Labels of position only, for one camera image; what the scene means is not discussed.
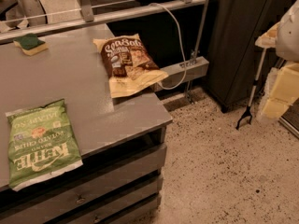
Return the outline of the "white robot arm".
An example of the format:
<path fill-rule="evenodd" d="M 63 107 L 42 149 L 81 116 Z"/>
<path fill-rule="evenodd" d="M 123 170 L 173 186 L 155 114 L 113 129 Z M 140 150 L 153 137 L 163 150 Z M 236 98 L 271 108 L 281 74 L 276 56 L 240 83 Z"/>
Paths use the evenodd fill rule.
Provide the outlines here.
<path fill-rule="evenodd" d="M 283 15 L 280 22 L 258 37 L 255 45 L 276 50 L 285 65 L 272 70 L 260 102 L 258 119 L 279 119 L 299 98 L 299 0 Z"/>

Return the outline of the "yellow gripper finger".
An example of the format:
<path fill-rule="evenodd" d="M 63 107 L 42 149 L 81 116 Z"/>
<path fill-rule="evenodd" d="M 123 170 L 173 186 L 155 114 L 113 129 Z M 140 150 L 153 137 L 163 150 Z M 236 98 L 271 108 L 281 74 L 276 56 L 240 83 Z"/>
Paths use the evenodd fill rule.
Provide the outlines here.
<path fill-rule="evenodd" d="M 278 71 L 270 98 L 289 105 L 299 98 L 299 63 L 286 62 Z"/>
<path fill-rule="evenodd" d="M 279 119 L 289 106 L 280 100 L 268 99 L 263 106 L 262 115 L 268 119 Z"/>

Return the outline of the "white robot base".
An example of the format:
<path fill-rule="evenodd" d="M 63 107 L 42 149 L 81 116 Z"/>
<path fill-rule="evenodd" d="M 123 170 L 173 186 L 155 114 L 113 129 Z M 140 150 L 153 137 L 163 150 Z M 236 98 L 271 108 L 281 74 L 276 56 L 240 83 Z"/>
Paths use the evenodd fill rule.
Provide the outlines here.
<path fill-rule="evenodd" d="M 0 0 L 0 21 L 7 27 L 16 28 L 24 19 L 29 26 L 48 23 L 40 0 Z"/>

